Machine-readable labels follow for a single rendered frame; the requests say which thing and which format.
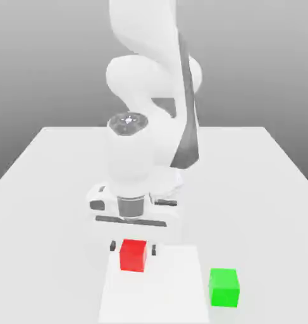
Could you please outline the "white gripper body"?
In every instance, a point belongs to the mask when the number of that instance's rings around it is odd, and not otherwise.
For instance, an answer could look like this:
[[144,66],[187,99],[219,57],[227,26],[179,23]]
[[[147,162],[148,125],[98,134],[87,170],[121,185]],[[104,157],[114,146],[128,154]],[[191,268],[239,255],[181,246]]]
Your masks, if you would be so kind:
[[108,241],[146,240],[153,244],[176,244],[181,239],[181,211],[177,206],[153,206],[136,219],[96,215],[96,230]]

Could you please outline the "small red cube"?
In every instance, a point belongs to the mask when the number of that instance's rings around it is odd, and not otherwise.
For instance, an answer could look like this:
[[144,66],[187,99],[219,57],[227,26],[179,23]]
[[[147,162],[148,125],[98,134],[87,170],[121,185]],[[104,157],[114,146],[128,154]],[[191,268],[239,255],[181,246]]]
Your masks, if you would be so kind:
[[147,259],[147,242],[124,239],[120,248],[120,270],[143,272]]

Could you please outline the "small green cube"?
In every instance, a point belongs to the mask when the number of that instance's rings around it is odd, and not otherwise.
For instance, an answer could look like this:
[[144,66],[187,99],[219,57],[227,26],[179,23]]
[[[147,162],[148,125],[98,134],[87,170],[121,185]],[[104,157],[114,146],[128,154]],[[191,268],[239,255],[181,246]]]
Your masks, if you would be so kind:
[[209,276],[211,306],[236,308],[239,295],[240,284],[236,269],[211,268]]

